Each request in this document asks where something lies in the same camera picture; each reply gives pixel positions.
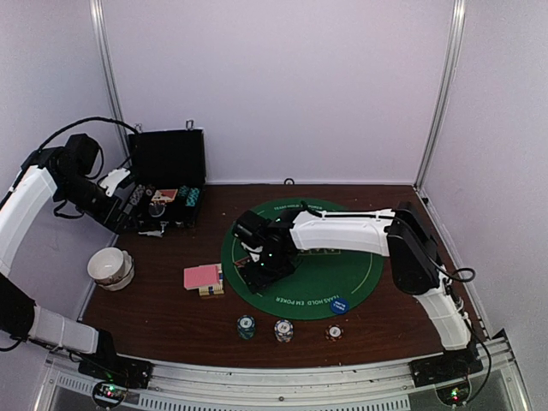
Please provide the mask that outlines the green chip stack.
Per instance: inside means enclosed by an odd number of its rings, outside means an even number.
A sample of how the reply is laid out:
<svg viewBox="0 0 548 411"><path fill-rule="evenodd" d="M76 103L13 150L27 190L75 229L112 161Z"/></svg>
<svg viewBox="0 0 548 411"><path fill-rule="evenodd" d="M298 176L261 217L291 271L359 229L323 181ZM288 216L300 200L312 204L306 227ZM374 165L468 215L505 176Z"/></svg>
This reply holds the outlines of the green chip stack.
<svg viewBox="0 0 548 411"><path fill-rule="evenodd" d="M242 315L237 320L236 329L240 338L244 340L253 338L255 334L254 317L250 315Z"/></svg>

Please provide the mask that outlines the blue white chip stack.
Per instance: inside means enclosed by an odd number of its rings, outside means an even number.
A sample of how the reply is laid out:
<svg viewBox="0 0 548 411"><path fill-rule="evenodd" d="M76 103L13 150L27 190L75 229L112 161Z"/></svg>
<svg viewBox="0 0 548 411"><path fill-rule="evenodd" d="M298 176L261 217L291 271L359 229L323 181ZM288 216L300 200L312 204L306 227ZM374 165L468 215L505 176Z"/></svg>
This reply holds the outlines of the blue white chip stack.
<svg viewBox="0 0 548 411"><path fill-rule="evenodd" d="M281 343L289 343L294 336L294 326L287 319L279 319L274 325L274 336Z"/></svg>

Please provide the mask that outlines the red-backed card deck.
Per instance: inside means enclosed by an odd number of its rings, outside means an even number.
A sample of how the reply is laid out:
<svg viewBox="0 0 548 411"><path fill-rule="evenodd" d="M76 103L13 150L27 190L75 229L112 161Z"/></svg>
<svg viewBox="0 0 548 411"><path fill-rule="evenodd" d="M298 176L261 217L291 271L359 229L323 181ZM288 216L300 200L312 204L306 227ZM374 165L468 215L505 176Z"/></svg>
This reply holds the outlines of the red-backed card deck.
<svg viewBox="0 0 548 411"><path fill-rule="evenodd" d="M186 290L213 287L220 284L220 265L199 265L183 270L183 287Z"/></svg>

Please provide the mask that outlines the blue small blind button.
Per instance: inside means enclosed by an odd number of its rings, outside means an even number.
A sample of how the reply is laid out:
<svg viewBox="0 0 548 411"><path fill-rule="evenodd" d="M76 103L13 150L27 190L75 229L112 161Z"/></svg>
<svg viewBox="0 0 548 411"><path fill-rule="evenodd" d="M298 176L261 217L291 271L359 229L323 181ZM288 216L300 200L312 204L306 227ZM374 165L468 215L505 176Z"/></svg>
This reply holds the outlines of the blue small blind button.
<svg viewBox="0 0 548 411"><path fill-rule="evenodd" d="M349 311L349 309L350 309L349 302L342 297L337 297L330 302L330 310L335 315L344 315L345 313Z"/></svg>

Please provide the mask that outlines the red black chip stack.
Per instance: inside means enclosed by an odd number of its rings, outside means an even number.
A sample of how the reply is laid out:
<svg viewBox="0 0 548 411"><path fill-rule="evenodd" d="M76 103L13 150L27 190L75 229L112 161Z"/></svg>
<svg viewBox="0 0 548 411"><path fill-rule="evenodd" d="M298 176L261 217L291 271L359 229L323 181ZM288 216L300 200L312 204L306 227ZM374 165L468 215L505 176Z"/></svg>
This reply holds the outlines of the red black chip stack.
<svg viewBox="0 0 548 411"><path fill-rule="evenodd" d="M336 342L343 338L343 328L340 325L329 325L325 328L325 339Z"/></svg>

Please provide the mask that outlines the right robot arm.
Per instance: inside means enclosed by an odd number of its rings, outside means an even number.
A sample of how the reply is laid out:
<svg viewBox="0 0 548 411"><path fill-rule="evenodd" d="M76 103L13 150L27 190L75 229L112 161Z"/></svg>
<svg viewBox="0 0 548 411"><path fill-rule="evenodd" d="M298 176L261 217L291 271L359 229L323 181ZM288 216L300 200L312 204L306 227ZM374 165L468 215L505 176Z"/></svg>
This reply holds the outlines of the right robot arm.
<svg viewBox="0 0 548 411"><path fill-rule="evenodd" d="M302 203L273 219L248 210L232 235L250 257L241 275L253 293L293 274L300 251L336 249L389 259L396 288L423 306L438 332L444 351L431 366L447 378L481 369L478 338L453 289L462 280L460 271L444 268L436 240L411 203L378 211L316 211Z"/></svg>

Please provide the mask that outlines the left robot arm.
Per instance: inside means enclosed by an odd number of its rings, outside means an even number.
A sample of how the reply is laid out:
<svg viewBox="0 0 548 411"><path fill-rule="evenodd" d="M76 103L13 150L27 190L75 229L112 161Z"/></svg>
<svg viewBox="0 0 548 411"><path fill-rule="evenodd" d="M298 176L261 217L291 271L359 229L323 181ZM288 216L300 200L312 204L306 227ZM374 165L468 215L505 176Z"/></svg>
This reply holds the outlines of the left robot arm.
<svg viewBox="0 0 548 411"><path fill-rule="evenodd" d="M89 135L75 134L64 146L50 145L59 135L88 121L72 122L46 138L21 165L1 200L1 329L15 345L31 341L90 356L91 368L103 379L114 380L121 375L123 363L108 331L40 307L9 279L24 237L49 201L59 206L71 203L76 218L87 215L112 232L128 220L129 210L115 195L134 180L127 160L101 176L92 169L97 161L104 161L103 150Z"/></svg>

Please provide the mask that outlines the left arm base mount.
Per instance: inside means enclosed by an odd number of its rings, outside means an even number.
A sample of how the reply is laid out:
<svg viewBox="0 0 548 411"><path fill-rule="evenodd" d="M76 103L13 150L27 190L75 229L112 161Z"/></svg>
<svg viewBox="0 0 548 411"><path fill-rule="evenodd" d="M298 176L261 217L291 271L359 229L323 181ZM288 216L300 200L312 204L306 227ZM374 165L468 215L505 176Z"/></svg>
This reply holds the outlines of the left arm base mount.
<svg viewBox="0 0 548 411"><path fill-rule="evenodd" d="M78 372L129 389L147 389L153 364L145 360L117 357L113 365L105 365L86 357L78 365Z"/></svg>

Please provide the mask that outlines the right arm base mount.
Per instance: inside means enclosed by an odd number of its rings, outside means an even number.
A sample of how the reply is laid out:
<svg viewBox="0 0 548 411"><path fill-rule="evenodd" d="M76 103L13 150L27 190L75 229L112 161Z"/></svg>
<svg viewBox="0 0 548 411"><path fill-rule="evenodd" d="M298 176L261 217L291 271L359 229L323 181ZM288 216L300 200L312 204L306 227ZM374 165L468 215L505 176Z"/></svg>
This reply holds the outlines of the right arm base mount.
<svg viewBox="0 0 548 411"><path fill-rule="evenodd" d="M481 360L465 360L443 355L413 360L409 367L416 388L465 378L484 369Z"/></svg>

